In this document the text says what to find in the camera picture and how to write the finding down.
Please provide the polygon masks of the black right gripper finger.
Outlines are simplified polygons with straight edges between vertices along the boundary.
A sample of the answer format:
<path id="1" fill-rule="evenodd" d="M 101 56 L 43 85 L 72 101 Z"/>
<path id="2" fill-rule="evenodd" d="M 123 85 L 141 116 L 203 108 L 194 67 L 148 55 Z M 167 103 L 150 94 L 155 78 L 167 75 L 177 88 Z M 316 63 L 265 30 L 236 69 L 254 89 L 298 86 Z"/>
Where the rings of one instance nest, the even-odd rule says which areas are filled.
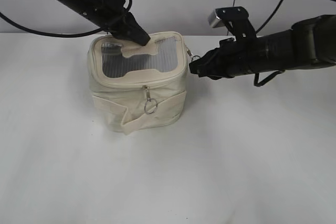
<path id="1" fill-rule="evenodd" d="M 213 77 L 213 68 L 209 64 L 200 64 L 197 62 L 191 62 L 189 64 L 189 69 L 191 74 L 198 75 L 200 78 L 201 77 Z"/>
<path id="2" fill-rule="evenodd" d="M 215 49 L 208 51 L 203 56 L 193 56 L 191 63 L 197 62 L 197 64 L 205 64 L 211 61 L 214 57 L 216 57 L 218 51 L 219 51 L 219 48 L 215 48 Z"/>

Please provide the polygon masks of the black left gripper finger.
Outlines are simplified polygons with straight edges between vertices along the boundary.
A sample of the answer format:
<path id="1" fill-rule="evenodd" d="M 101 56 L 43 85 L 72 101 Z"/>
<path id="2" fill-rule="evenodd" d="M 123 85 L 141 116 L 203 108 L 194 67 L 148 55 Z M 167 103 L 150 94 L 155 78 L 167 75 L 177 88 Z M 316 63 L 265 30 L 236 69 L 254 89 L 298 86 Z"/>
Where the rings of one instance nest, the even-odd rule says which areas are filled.
<path id="1" fill-rule="evenodd" d="M 116 39 L 131 41 L 140 46 L 147 45 L 147 33 L 139 25 L 122 24 L 119 29 L 111 30 L 109 33 Z"/>
<path id="2" fill-rule="evenodd" d="M 127 13 L 123 19 L 123 35 L 126 40 L 136 44 L 147 44 L 149 34 L 137 23 L 132 13 Z"/>

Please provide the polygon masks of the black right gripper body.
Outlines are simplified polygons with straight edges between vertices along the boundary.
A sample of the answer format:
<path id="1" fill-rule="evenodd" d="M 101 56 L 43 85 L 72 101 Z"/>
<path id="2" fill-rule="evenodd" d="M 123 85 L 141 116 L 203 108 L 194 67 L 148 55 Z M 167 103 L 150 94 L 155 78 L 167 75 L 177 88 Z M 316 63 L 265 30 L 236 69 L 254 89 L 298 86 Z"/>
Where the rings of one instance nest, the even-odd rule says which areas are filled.
<path id="1" fill-rule="evenodd" d="M 205 63 L 211 65 L 213 68 L 212 72 L 214 76 L 210 77 L 210 79 L 232 79 L 249 74 L 253 74 L 257 79 L 259 73 L 253 70 L 247 62 L 249 46 L 254 42 L 257 42 L 257 39 L 237 41 L 233 37 L 229 37 L 221 40 L 216 57 Z"/>

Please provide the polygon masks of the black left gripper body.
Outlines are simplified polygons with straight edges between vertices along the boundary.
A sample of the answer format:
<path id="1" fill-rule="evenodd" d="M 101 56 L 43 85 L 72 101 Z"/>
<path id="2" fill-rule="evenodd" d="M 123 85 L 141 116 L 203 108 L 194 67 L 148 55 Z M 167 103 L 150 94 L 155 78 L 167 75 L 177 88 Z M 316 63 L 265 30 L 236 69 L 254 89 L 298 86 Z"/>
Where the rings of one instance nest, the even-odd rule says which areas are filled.
<path id="1" fill-rule="evenodd" d="M 131 0 L 81 0 L 76 13 L 103 31 L 115 33 L 131 8 Z"/>

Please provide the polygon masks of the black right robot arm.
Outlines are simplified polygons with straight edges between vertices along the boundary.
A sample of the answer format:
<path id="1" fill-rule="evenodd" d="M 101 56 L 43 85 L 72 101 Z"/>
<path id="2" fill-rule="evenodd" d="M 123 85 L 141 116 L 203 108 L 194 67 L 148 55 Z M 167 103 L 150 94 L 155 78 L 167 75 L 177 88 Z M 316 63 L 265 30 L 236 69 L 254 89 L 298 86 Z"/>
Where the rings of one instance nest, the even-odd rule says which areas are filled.
<path id="1" fill-rule="evenodd" d="M 213 80 L 286 70 L 335 66 L 335 16 L 297 22 L 268 36 L 225 39 L 219 47 L 190 63 L 192 74 Z"/>

